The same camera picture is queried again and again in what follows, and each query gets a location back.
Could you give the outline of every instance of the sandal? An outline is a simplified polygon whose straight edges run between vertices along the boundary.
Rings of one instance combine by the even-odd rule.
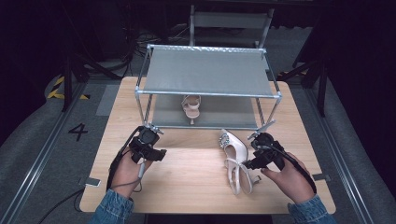
[[[199,117],[199,106],[201,104],[200,95],[187,95],[184,97],[181,105],[186,113],[186,116],[191,119],[190,125],[194,124],[194,119]]]
[[[243,164],[244,161],[248,160],[247,147],[235,135],[224,129],[220,131],[219,144],[227,155],[224,165],[228,169],[228,179],[233,194],[239,194],[241,188],[246,194],[251,193],[253,185],[262,179],[259,175],[251,179],[248,168]]]

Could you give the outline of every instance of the gray shelf panel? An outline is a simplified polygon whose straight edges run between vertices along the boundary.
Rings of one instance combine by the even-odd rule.
[[[157,95],[152,124],[158,127],[185,127],[206,129],[256,130],[251,100],[245,97],[203,96],[199,107],[200,116],[190,125],[184,113],[182,95]]]
[[[142,93],[274,97],[264,49],[153,46]]]

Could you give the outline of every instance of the rhinestone embellishment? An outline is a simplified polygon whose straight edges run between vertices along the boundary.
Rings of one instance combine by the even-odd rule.
[[[219,144],[220,147],[223,149],[230,144],[230,137],[227,133],[221,135],[221,137],[219,138]]]

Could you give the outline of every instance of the hand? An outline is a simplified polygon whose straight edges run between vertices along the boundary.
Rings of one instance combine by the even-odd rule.
[[[138,179],[139,171],[140,171],[140,164],[134,163],[132,161],[131,156],[132,152],[127,147],[124,151],[128,151],[121,159],[119,167],[117,168],[116,173],[114,174],[113,181],[111,182],[111,186],[117,186],[122,184],[127,184],[134,182]],[[152,161],[145,161],[145,172],[152,164]],[[119,186],[114,188],[113,190],[116,191],[118,194],[123,196],[124,198],[131,197],[131,194],[134,192],[134,189],[139,185],[140,180],[136,181],[133,184]]]
[[[303,169],[306,170],[305,165],[298,160],[293,154],[289,153]],[[280,172],[274,172],[267,168],[262,168],[262,173],[268,178],[272,179],[277,186],[282,190],[286,196],[291,198],[295,203],[303,203],[315,196],[314,191],[309,185],[308,181],[300,174],[293,164],[283,158],[285,167]]]

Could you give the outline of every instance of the yellow and black tape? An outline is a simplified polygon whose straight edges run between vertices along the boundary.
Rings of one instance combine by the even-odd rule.
[[[59,87],[61,87],[62,83],[64,83],[64,75],[60,75],[58,80],[56,80],[55,84],[52,87],[47,98],[57,98],[57,99],[64,99],[63,93],[58,93]],[[82,94],[79,99],[81,100],[89,100],[91,98],[88,94]]]

